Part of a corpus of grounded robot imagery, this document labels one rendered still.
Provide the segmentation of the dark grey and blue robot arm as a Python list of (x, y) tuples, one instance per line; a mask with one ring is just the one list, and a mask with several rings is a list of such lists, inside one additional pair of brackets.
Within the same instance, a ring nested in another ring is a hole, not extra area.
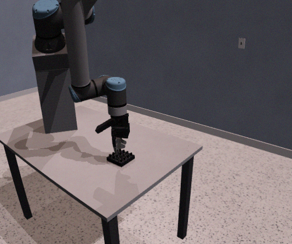
[[(91, 24), (95, 19), (96, 1), (36, 2), (32, 7), (36, 31), (35, 48), (41, 53), (51, 54), (62, 50), (66, 45), (71, 75), (71, 85), (68, 87), (73, 101), (78, 103), (106, 95), (108, 114), (122, 116), (127, 113), (125, 80), (109, 75), (89, 79), (85, 25)], [(61, 29), (65, 30), (65, 37)]]

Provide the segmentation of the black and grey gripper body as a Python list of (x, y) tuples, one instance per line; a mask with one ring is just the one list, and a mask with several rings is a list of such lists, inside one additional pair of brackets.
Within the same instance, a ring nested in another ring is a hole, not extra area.
[(129, 133), (130, 133), (130, 124), (128, 123), (129, 113), (126, 113), (125, 115), (117, 116), (117, 117), (110, 116), (112, 119), (116, 121), (116, 123), (111, 126), (112, 127), (111, 135), (112, 135), (112, 132), (114, 132), (114, 136), (116, 137), (128, 138)]

